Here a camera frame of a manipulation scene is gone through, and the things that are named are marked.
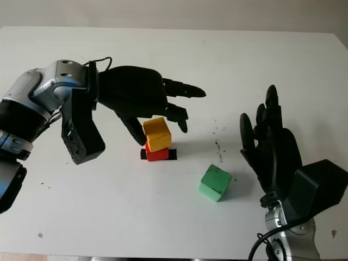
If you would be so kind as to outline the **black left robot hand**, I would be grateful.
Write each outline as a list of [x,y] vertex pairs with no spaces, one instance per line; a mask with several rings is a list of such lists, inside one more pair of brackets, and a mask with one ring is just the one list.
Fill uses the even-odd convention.
[[154,70],[138,66],[118,66],[100,73],[98,101],[113,110],[135,141],[143,146],[147,137],[139,118],[164,116],[188,131],[185,108],[170,103],[168,97],[203,98],[203,89],[162,77]]

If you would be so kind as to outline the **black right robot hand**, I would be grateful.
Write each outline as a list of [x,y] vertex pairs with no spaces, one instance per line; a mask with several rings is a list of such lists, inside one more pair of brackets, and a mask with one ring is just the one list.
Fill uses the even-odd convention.
[[240,115],[240,134],[243,146],[240,152],[256,173],[263,191],[283,201],[302,160],[293,133],[283,127],[274,85],[269,86],[265,102],[257,108],[254,127],[246,113]]

